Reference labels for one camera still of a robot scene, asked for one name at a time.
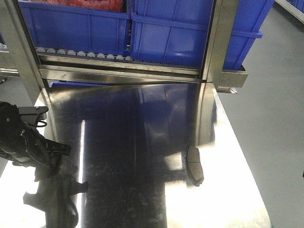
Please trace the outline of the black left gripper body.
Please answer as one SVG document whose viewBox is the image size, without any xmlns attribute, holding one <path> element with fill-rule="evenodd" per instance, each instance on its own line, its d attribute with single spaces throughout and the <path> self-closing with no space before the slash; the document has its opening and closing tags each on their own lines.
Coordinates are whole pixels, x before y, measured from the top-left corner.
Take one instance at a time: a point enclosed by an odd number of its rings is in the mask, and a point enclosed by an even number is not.
<svg viewBox="0 0 304 228">
<path fill-rule="evenodd" d="M 70 153 L 71 146 L 49 140 L 28 125 L 19 129 L 0 128 L 0 156 L 15 166 L 46 166 L 51 158 Z"/>
</svg>

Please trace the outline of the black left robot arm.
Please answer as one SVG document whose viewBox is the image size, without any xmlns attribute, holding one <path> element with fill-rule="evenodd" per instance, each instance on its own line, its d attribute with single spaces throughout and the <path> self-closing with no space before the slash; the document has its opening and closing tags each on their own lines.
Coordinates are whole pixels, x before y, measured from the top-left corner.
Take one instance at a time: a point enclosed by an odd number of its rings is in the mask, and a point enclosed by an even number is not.
<svg viewBox="0 0 304 228">
<path fill-rule="evenodd" d="M 18 107 L 0 103 L 0 156 L 15 166 L 34 167 L 35 182 L 58 172 L 61 156 L 71 147 L 45 138 L 37 130 L 47 123 L 46 106 Z"/>
</svg>

